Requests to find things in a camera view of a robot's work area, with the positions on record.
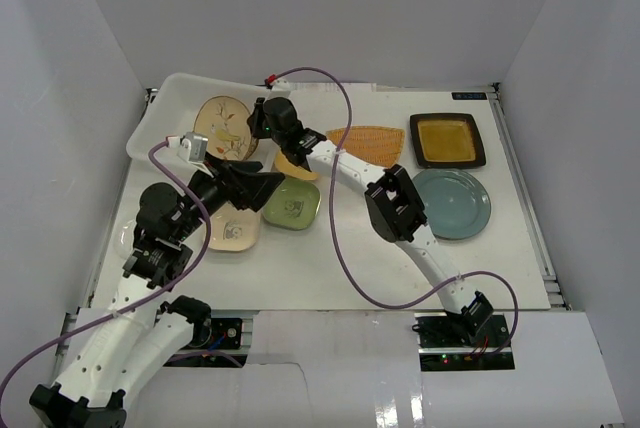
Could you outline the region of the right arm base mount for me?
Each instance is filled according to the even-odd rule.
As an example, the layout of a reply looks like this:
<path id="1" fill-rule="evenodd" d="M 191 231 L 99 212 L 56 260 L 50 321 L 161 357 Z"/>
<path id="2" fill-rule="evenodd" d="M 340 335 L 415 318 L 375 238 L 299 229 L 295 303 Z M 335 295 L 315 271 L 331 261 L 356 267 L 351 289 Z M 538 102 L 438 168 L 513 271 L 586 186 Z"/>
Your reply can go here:
<path id="1" fill-rule="evenodd" d="M 510 334 L 503 315 L 493 315 L 478 335 L 468 338 L 454 330 L 446 316 L 421 316 L 415 319 L 412 331 L 418 336 L 418 345 L 423 349 L 463 348 L 479 351 L 501 346 Z"/>

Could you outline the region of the blue-grey round plate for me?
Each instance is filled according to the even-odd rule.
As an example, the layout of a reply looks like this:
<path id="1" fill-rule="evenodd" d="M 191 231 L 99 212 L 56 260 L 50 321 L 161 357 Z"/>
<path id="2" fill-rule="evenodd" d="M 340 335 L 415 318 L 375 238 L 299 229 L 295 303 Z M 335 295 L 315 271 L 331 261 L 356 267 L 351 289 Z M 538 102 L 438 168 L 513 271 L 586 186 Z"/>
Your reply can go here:
<path id="1" fill-rule="evenodd" d="M 413 177 L 433 234 L 445 240 L 466 240 L 481 233 L 492 213 L 485 187 L 471 174 L 456 169 L 428 169 Z"/>

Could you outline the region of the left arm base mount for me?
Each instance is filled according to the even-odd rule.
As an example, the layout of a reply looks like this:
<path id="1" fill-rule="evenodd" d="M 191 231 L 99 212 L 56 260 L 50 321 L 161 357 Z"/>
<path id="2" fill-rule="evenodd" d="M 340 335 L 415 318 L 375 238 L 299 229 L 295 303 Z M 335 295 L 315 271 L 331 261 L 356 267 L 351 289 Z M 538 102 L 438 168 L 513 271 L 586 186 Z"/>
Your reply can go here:
<path id="1" fill-rule="evenodd" d="M 240 350 L 244 320 L 233 317 L 213 317 L 206 325 L 202 347 L 208 350 Z"/>

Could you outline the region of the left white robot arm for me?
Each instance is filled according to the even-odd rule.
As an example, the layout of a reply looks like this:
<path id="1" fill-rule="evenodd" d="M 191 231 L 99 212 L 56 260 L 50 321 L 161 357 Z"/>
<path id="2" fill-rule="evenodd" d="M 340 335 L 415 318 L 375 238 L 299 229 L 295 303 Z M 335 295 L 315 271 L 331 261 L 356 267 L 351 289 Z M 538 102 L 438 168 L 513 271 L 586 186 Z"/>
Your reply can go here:
<path id="1" fill-rule="evenodd" d="M 122 427 L 128 410 L 155 373 L 185 346 L 211 335 L 211 308 L 184 295 L 167 296 L 188 263 L 187 246 L 212 215 L 230 203 L 259 211 L 285 177 L 259 162 L 207 156 L 189 183 L 148 186 L 140 195 L 132 252 L 109 306 L 84 347 L 52 385 L 39 385 L 29 403 L 47 427 Z"/>

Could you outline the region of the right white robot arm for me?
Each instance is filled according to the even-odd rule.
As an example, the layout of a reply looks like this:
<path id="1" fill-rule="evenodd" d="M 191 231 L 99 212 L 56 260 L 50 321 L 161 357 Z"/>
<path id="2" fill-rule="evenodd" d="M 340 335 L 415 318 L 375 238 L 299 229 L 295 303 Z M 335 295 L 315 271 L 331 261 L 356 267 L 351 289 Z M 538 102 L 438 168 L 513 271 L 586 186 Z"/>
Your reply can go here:
<path id="1" fill-rule="evenodd" d="M 248 118 L 256 139 L 270 139 L 287 160 L 330 178 L 329 195 L 341 184 L 364 196 L 371 226 L 383 240 L 406 253 L 431 284 L 452 325 L 453 338 L 472 347 L 488 333 L 493 307 L 486 296 L 465 282 L 446 250 L 438 243 L 424 204 L 407 171 L 370 164 L 303 126 L 286 97 L 258 98 Z"/>

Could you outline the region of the bird painted cream plate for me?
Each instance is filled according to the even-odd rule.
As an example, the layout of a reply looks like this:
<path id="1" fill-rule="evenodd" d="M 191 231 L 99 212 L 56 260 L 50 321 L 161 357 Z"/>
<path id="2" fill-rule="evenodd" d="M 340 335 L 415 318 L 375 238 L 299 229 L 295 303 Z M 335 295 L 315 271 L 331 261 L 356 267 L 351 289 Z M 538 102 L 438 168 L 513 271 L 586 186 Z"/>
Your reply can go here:
<path id="1" fill-rule="evenodd" d="M 193 131 L 208 138 L 207 152 L 231 161 L 247 160 L 257 141 L 247 124 L 248 108 L 240 100 L 217 96 L 207 100 L 198 112 Z"/>

